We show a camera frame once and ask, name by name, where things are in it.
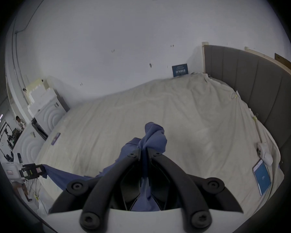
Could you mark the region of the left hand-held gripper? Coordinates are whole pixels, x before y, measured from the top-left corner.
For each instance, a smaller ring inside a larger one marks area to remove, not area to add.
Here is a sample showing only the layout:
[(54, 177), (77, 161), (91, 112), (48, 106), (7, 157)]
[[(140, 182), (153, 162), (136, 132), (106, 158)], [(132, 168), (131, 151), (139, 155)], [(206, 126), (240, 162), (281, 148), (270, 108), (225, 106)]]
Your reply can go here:
[(23, 183), (23, 178), (36, 179), (43, 176), (43, 165), (35, 163), (21, 165), (17, 162), (2, 162), (1, 165), (10, 182)]

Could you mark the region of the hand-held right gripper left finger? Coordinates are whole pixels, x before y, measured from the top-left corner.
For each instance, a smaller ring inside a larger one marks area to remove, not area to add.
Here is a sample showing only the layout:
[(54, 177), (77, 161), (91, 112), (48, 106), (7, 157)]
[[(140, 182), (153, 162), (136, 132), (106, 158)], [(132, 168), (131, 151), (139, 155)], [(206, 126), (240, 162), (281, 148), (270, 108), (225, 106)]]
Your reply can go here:
[(130, 211), (140, 196), (142, 154), (136, 149), (104, 176), (68, 183), (49, 213), (82, 209), (79, 223), (84, 230), (102, 230), (109, 208)]

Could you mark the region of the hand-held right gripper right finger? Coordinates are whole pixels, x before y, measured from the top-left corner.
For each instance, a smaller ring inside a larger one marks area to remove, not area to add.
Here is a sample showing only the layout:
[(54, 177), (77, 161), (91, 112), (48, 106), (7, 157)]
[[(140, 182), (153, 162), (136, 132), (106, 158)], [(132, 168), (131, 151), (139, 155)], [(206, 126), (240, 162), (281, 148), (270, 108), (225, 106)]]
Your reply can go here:
[(189, 175), (154, 148), (147, 148), (146, 152), (151, 196), (162, 211), (182, 209), (184, 230), (208, 230), (214, 221), (211, 209), (243, 215), (240, 204), (221, 179)]

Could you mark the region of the person's left hand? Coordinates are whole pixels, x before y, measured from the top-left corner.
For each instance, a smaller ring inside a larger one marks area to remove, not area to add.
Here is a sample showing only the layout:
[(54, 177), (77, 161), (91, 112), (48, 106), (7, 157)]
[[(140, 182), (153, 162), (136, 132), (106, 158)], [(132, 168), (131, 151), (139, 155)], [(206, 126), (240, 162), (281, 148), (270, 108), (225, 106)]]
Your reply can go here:
[(24, 196), (26, 197), (27, 201), (28, 202), (32, 201), (32, 199), (30, 199), (28, 197), (28, 190), (27, 190), (27, 187), (24, 183), (13, 181), (11, 183), (11, 185), (12, 185), (12, 188), (13, 188), (14, 192), (16, 193), (16, 195), (18, 195), (21, 198), (21, 193), (19, 192), (19, 189), (22, 189), (22, 192), (23, 192)]

